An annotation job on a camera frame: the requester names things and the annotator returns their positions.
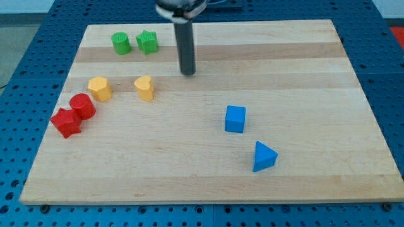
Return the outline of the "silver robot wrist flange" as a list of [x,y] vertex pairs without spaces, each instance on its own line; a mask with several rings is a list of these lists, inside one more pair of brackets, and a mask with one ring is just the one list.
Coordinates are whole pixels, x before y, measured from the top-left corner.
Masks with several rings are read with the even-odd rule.
[[208,0],[156,0],[156,12],[175,24],[185,24],[200,15]]

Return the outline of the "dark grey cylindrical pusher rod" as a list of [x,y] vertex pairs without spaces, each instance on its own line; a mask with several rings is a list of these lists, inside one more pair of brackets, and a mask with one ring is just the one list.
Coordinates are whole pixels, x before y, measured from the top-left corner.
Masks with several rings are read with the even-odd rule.
[[192,21],[175,23],[174,31],[180,71],[185,76],[192,76],[196,72]]

